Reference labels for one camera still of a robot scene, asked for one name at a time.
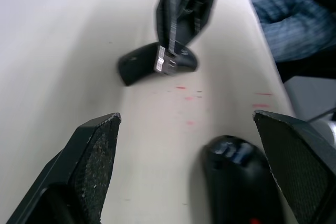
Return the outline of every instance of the black mouse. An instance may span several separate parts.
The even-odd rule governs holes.
[[[202,152],[213,224],[284,224],[277,185],[264,154],[234,136]]]
[[[145,76],[154,73],[159,43],[151,43],[122,56],[117,64],[119,75],[126,86],[132,85]],[[176,59],[177,69],[186,67],[196,71],[198,62],[196,56],[186,47],[180,50]]]

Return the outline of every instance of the white table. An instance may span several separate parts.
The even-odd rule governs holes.
[[[115,62],[155,41],[156,2],[0,0],[0,223],[78,125],[119,111],[102,223],[207,224],[201,147],[225,134],[260,146],[253,110],[291,114],[249,0],[217,1],[191,44],[197,72],[123,87]]]

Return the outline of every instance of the red stain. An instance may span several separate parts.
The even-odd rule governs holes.
[[[251,218],[250,219],[250,224],[261,224],[261,221],[258,220],[257,218]]]
[[[273,95],[271,93],[255,93],[255,94],[259,94],[259,95]]]
[[[253,108],[269,108],[270,106],[267,104],[253,104]]]
[[[189,126],[195,125],[195,122],[194,121],[187,121],[187,125],[189,125]]]

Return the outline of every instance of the blue jeans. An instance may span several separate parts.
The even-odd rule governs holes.
[[[336,45],[336,17],[313,0],[251,0],[275,62]]]

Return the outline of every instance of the red light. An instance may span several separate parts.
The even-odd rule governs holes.
[[[250,224],[261,224],[261,221],[258,220],[257,218],[251,218],[250,219]]]

